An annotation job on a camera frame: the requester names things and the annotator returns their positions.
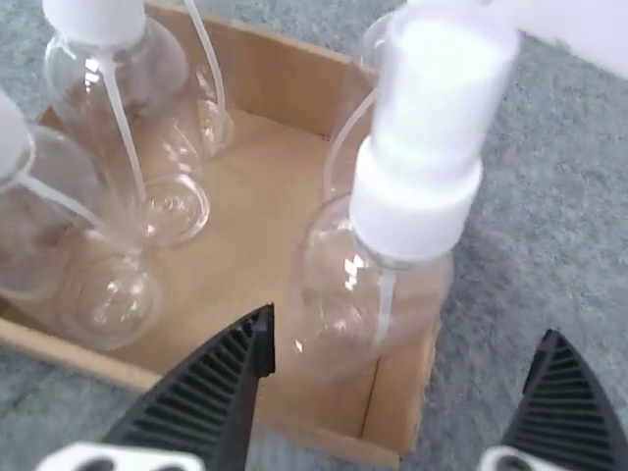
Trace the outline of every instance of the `gray carpet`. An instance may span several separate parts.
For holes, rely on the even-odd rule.
[[[238,13],[346,50],[392,2],[266,0]],[[0,0],[0,84],[31,115],[48,29],[38,0]],[[499,440],[548,327],[582,349],[628,424],[628,85],[535,40],[523,54],[485,149],[486,176],[456,249],[436,372],[406,470],[468,470]],[[0,470],[97,439],[132,396],[0,349]],[[255,470],[363,470],[254,440]]]

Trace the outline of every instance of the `white pump cap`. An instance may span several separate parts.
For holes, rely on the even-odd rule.
[[[146,25],[142,0],[43,0],[43,13],[60,34],[93,46],[133,44]]]
[[[349,207],[369,248],[422,261],[457,244],[518,51],[516,29],[475,3],[413,2],[393,15]]]
[[[28,129],[20,108],[0,90],[0,179],[18,166],[28,143]]]

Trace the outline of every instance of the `ribbed rubber pad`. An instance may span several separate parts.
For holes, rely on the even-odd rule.
[[[512,446],[570,470],[628,468],[628,445],[593,372],[556,331],[547,331],[506,432]]]
[[[207,471],[243,470],[258,379],[274,371],[274,308],[268,305],[194,351],[103,442],[193,453]]]

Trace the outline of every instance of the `cardboard box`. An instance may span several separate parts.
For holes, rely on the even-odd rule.
[[[191,21],[179,7],[149,13],[177,35],[197,65],[205,62]],[[236,140],[206,169],[210,225],[163,250],[169,307],[147,337],[97,353],[48,334],[7,308],[0,342],[105,381],[144,392],[236,318],[275,302],[281,341],[288,270],[307,220],[320,204],[327,155],[347,58],[249,26],[207,18],[233,103]],[[58,127],[50,110],[41,122]],[[423,391],[439,325],[333,385],[296,381],[282,370],[264,381],[257,418],[295,441],[333,456],[396,467],[414,447]]]

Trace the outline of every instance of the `pump dispenser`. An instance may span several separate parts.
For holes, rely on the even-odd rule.
[[[160,316],[163,286],[105,173],[1,91],[0,121],[0,295],[91,348],[134,341]]]
[[[519,37],[481,6],[392,16],[353,192],[316,215],[291,292],[294,360],[347,375],[438,318]]]
[[[200,85],[183,48],[142,0],[43,0],[56,34],[45,78],[65,130],[109,169],[146,237],[170,245],[207,223],[210,153]]]

